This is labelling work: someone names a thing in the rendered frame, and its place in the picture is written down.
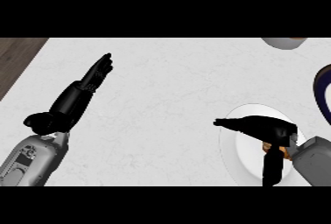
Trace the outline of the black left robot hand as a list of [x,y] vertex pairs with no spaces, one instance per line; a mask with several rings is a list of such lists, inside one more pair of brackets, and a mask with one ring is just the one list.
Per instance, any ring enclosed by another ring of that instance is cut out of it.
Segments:
[[61,93],[47,112],[36,113],[24,125],[39,135],[70,132],[86,112],[92,96],[112,70],[111,53],[96,61],[81,80],[76,80]]

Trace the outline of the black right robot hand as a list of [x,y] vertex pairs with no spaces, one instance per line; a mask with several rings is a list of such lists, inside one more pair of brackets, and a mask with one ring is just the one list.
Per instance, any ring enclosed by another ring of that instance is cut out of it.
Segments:
[[263,115],[248,115],[243,118],[216,118],[214,126],[240,131],[247,136],[271,144],[263,156],[263,186],[274,186],[282,180],[285,153],[297,142],[297,126],[294,123]]

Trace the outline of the brown croissant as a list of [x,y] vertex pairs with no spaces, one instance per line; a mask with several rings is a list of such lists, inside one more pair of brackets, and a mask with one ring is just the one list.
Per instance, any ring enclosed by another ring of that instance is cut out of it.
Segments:
[[[272,145],[269,143],[263,142],[265,153],[269,151],[271,147],[272,147]],[[279,146],[279,151],[284,153],[284,159],[293,161],[291,156],[290,156],[288,151],[287,151],[287,148]]]

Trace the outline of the white plate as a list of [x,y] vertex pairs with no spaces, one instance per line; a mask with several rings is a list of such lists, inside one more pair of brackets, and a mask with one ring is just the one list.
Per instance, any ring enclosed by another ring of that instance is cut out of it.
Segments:
[[[244,104],[228,114],[228,118],[271,116],[293,120],[275,108],[263,104]],[[220,152],[226,170],[238,186],[263,185],[265,150],[263,142],[238,131],[220,128]]]

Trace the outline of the dark blue rimmed plate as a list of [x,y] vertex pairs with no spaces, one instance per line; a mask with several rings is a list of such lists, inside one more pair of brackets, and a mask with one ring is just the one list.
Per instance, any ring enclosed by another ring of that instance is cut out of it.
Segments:
[[324,118],[331,125],[331,109],[327,106],[327,87],[331,85],[331,64],[324,66],[315,75],[313,92],[315,102]]

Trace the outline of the grey round bowl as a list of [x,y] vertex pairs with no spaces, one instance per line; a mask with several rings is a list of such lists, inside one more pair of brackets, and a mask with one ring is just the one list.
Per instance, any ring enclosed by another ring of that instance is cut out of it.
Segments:
[[263,41],[277,49],[294,50],[306,42],[306,38],[263,38]]

